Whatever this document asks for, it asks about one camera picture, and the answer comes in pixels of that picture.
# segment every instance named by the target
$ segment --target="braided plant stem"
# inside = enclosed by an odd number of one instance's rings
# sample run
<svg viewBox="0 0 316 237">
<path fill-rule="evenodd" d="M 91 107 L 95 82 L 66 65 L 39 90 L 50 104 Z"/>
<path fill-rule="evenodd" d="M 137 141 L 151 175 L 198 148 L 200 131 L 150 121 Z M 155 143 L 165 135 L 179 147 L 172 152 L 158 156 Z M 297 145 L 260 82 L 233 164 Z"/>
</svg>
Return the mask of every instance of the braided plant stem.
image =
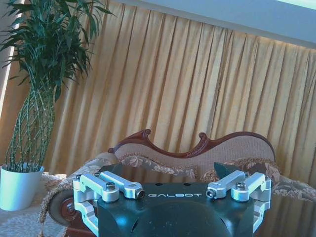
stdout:
<svg viewBox="0 0 316 237">
<path fill-rule="evenodd" d="M 18 114 L 12 140 L 6 153 L 7 170 L 39 171 L 47 151 L 54 126 L 54 89 L 32 85 Z"/>
</svg>

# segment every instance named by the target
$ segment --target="white pot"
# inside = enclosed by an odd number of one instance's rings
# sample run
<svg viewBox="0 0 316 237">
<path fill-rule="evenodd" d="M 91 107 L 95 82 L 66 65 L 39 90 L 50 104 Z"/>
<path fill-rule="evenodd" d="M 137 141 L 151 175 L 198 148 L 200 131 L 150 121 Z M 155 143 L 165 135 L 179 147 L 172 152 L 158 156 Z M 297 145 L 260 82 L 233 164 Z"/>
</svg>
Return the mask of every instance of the white pot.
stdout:
<svg viewBox="0 0 316 237">
<path fill-rule="evenodd" d="M 22 210 L 31 205 L 44 167 L 38 172 L 18 173 L 1 167 L 0 208 L 6 211 Z"/>
</svg>

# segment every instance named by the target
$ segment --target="ceiling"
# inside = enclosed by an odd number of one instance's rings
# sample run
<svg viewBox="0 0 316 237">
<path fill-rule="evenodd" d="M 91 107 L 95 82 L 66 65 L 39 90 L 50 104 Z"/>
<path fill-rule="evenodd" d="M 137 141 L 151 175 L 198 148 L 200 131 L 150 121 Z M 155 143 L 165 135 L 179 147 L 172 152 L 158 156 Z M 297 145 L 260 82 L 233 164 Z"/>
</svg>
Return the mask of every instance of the ceiling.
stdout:
<svg viewBox="0 0 316 237">
<path fill-rule="evenodd" d="M 316 48 L 316 0 L 115 0 Z"/>
</svg>

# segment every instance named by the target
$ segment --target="potted plant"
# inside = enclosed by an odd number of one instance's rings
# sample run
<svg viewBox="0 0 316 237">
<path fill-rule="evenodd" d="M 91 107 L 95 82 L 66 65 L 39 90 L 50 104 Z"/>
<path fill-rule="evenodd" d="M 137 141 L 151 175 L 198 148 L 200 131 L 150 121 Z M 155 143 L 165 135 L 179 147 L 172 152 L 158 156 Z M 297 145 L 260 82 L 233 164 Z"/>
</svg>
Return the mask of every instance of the potted plant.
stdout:
<svg viewBox="0 0 316 237">
<path fill-rule="evenodd" d="M 88 73 L 88 46 L 99 33 L 102 13 L 111 13 L 98 0 L 10 0 L 7 5 L 7 14 L 17 18 L 0 51 L 15 48 L 8 64 L 19 64 L 26 72 L 20 84 L 27 82 L 30 89 L 1 167 L 0 208 L 19 210 L 31 204 L 43 172 L 61 86 Z"/>
</svg>

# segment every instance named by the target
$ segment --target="sofa backrest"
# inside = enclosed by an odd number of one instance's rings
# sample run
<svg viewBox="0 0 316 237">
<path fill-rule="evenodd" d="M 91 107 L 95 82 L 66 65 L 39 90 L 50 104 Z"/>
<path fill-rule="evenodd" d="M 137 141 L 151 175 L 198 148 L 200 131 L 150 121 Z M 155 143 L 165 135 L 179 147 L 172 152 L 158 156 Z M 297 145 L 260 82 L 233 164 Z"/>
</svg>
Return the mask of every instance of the sofa backrest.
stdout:
<svg viewBox="0 0 316 237">
<path fill-rule="evenodd" d="M 227 162 L 238 158 L 265 158 L 275 161 L 270 142 L 252 132 L 236 132 L 217 140 L 210 140 L 200 133 L 199 143 L 185 153 L 170 153 L 156 147 L 148 138 L 149 129 L 137 132 L 108 150 L 118 160 L 127 157 L 143 157 L 166 167 L 194 167 L 200 176 L 213 168 L 215 161 Z"/>
</svg>

